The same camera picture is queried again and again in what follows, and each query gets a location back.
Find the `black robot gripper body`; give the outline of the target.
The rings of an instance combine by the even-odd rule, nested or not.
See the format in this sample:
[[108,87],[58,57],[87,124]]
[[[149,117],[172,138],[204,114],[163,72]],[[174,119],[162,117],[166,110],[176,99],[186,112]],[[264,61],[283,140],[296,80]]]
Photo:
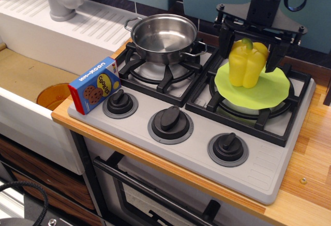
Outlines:
[[287,17],[280,9],[281,0],[251,0],[245,4],[218,4],[214,27],[223,41],[231,35],[251,35],[267,39],[277,37],[298,44],[308,29]]

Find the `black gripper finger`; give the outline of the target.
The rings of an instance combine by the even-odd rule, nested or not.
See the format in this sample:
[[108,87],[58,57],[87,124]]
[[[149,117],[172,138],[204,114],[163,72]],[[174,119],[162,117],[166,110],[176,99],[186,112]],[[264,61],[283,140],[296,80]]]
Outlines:
[[266,61],[265,72],[273,72],[287,54],[291,45],[290,39],[272,38],[268,41],[270,52]]
[[219,51],[223,58],[228,58],[231,52],[237,26],[234,23],[222,23],[219,31]]

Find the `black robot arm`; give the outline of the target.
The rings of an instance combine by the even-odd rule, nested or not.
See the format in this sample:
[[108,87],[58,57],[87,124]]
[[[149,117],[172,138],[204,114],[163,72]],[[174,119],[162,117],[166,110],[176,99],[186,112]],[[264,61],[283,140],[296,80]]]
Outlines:
[[288,0],[251,0],[246,4],[218,4],[214,26],[218,31],[219,52],[223,58],[230,55],[236,35],[269,43],[266,72],[272,72],[286,56],[299,46],[307,28],[287,17],[280,9],[302,10],[307,0],[298,7],[290,7]]

